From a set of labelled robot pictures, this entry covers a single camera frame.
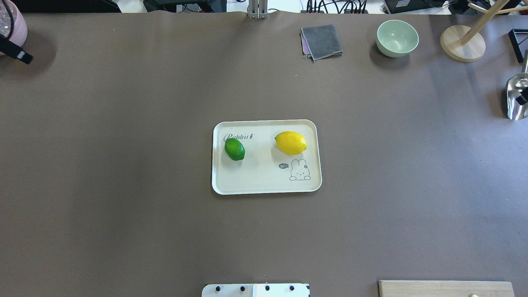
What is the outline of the yellow lemon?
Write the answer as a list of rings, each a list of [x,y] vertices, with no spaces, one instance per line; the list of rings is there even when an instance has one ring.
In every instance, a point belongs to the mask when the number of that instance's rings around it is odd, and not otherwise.
[[[305,137],[293,131],[277,134],[275,142],[281,151],[289,155],[299,155],[307,149]]]

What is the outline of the green lime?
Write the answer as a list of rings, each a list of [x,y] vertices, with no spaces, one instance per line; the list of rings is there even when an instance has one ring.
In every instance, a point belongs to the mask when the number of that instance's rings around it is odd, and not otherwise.
[[[224,150],[231,160],[243,160],[245,158],[245,147],[238,139],[226,139]]]

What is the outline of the wine glass rack tray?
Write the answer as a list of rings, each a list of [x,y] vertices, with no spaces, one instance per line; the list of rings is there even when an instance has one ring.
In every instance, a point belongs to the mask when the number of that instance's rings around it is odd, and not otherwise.
[[[508,32],[508,37],[511,42],[512,49],[514,51],[517,62],[523,63],[525,54],[522,53],[521,44],[528,38],[528,29],[513,28]],[[524,39],[520,39],[519,35],[524,35]]]

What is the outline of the cream rabbit tray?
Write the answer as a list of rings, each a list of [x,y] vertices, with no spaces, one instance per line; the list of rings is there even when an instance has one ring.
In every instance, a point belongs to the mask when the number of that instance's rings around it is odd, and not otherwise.
[[[307,149],[299,155],[281,152],[275,136],[284,131],[300,133]],[[227,139],[245,147],[243,160],[226,154]],[[318,134],[310,120],[227,121],[212,134],[212,188],[218,194],[312,192],[322,185]]]

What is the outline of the metal scoop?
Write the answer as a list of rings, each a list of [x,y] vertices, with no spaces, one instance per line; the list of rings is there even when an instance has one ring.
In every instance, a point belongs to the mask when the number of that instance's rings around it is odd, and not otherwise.
[[[528,110],[528,51],[526,50],[522,71],[507,81],[507,116],[510,120],[522,120]]]

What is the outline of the pink bowl with ice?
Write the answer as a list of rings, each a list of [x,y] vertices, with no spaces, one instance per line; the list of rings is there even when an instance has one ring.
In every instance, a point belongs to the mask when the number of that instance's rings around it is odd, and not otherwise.
[[[23,47],[28,36],[28,27],[18,7],[10,0],[0,2],[0,33],[16,45]]]

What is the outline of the wooden mug tree stand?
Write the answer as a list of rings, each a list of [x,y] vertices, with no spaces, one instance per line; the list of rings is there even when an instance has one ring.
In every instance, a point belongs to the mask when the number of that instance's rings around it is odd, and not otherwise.
[[[483,15],[472,28],[466,25],[453,25],[445,29],[440,37],[441,47],[445,53],[457,61],[466,63],[480,59],[485,52],[486,45],[479,31],[497,14],[528,9],[526,0],[522,1],[523,7],[504,9],[507,2],[507,0],[497,0],[489,9],[470,2],[468,6],[482,12]]]

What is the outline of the light green bowl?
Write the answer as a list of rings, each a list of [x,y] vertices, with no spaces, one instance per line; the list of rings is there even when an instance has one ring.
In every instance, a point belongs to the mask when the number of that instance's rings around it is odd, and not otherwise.
[[[419,35],[407,22],[391,19],[383,22],[377,29],[376,45],[387,57],[404,57],[417,48]]]

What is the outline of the grey folded cloth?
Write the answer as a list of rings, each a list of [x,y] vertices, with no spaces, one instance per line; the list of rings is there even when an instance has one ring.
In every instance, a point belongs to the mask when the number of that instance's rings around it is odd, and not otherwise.
[[[313,61],[342,55],[341,41],[334,24],[301,28],[301,33],[309,46]]]

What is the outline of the pink folded cloth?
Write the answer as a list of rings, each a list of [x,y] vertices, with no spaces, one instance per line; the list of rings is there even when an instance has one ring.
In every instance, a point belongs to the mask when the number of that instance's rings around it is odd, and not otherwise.
[[[309,46],[307,45],[307,42],[305,40],[305,37],[304,35],[301,33],[300,34],[300,38],[301,38],[301,44],[302,44],[302,54],[305,58],[311,58],[311,52],[309,50]]]

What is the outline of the bamboo cutting board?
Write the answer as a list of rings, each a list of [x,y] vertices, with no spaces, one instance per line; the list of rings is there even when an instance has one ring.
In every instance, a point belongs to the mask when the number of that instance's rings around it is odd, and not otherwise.
[[[381,297],[514,297],[511,282],[380,280]]]

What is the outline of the aluminium frame post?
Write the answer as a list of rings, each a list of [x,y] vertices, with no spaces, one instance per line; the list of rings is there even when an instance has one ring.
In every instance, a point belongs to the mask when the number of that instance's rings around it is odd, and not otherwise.
[[[267,19],[268,0],[249,0],[247,11],[249,19]]]

